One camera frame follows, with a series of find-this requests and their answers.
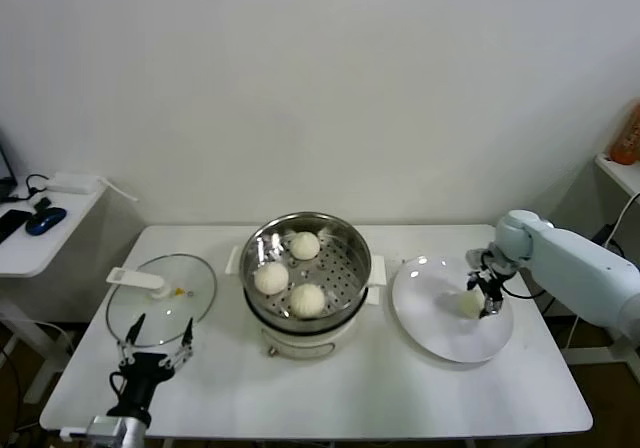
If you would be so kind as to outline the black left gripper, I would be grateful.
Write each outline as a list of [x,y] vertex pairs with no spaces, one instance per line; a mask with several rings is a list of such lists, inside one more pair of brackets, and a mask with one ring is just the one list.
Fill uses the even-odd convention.
[[171,355],[135,353],[133,348],[145,321],[141,314],[118,342],[119,365],[125,384],[120,396],[126,408],[147,411],[157,387],[172,378],[171,368],[181,368],[193,355],[193,319],[190,318],[179,348]]

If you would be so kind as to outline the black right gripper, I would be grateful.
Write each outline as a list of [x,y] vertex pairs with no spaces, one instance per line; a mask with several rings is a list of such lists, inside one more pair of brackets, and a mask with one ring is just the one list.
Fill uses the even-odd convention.
[[468,273],[466,290],[479,289],[484,295],[484,304],[479,317],[497,315],[503,305],[504,284],[515,276],[514,270],[498,271],[492,266],[481,265]]

